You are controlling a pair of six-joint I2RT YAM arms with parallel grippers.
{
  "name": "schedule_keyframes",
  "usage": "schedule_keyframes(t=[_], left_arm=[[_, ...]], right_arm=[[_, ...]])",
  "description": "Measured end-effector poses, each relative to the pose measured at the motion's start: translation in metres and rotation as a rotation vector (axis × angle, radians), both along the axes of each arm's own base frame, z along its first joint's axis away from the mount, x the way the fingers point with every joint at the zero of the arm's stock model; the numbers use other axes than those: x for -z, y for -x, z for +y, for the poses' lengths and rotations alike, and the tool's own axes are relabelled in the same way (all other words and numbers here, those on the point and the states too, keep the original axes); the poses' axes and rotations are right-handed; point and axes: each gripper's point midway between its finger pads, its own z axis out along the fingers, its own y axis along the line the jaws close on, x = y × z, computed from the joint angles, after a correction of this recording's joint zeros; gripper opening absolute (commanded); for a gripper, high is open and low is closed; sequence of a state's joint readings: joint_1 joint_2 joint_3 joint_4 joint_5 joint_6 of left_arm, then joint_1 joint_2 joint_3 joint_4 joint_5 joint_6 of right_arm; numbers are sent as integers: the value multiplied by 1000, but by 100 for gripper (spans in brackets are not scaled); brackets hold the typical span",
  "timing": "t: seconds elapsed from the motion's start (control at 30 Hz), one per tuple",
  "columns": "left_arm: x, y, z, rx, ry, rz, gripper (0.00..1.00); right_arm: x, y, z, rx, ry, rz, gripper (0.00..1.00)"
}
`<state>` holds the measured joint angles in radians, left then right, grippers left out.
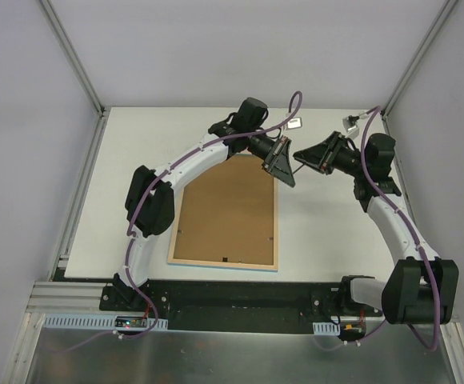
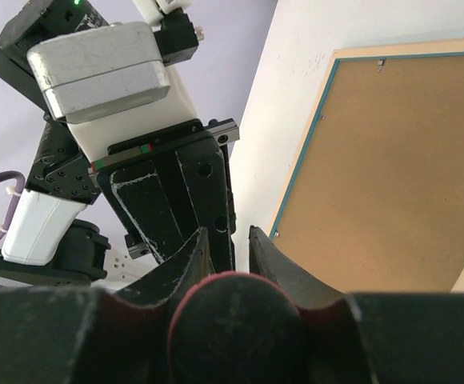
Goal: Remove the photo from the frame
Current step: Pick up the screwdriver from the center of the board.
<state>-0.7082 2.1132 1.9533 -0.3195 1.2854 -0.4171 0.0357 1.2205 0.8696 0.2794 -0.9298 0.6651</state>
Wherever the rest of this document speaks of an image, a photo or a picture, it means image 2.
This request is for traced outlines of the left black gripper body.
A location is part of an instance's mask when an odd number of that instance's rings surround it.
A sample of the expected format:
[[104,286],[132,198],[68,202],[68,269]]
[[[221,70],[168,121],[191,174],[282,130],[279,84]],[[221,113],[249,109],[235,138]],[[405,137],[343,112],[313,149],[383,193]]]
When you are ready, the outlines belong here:
[[178,72],[161,63],[86,76],[67,83],[66,96],[66,122],[82,152],[77,176],[87,176],[92,162],[113,151],[198,122]]

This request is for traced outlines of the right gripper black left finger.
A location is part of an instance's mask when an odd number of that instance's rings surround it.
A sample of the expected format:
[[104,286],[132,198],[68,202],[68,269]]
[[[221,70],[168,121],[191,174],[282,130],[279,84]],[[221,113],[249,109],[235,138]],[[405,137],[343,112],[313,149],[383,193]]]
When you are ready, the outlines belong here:
[[208,232],[140,280],[99,288],[0,288],[0,383],[152,383],[177,301],[210,269]]

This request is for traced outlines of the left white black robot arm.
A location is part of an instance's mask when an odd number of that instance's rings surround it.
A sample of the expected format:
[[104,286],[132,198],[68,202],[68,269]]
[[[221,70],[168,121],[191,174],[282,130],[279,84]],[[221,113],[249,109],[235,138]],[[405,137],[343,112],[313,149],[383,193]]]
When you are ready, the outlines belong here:
[[233,119],[203,123],[177,71],[203,32],[187,1],[138,1],[108,23],[88,1],[29,1],[0,33],[0,79],[45,128],[0,225],[0,278],[119,288],[140,258],[162,263],[205,228],[214,272],[235,268],[228,145]]

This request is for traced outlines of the blue wooden picture frame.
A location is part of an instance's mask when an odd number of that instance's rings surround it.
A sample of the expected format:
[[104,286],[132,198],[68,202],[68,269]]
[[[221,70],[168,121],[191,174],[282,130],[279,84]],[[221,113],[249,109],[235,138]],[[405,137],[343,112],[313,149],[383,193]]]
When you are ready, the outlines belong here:
[[337,290],[464,292],[464,38],[333,52],[270,235]]

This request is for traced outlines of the red handled screwdriver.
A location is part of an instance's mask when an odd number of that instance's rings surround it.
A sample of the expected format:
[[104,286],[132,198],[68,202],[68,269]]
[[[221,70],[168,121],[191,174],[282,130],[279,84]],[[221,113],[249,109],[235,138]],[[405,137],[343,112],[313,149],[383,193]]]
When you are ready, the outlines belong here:
[[214,274],[183,296],[167,333],[174,383],[298,383],[306,332],[297,307],[255,274]]

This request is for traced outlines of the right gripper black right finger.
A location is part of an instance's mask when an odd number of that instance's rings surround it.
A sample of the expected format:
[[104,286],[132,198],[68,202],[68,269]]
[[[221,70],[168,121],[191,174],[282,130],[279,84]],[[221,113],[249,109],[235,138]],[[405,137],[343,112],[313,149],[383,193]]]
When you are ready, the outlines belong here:
[[341,293],[249,229],[250,271],[307,329],[308,383],[464,383],[464,294]]

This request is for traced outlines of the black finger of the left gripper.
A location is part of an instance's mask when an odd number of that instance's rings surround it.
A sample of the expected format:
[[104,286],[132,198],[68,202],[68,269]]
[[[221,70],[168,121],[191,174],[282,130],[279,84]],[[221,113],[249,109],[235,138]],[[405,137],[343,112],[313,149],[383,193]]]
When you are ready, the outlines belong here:
[[176,158],[197,224],[207,229],[214,270],[234,270],[222,151],[213,138],[204,138],[176,150]]
[[178,252],[184,237],[162,185],[161,173],[152,161],[112,171],[110,187],[157,263],[164,263]]

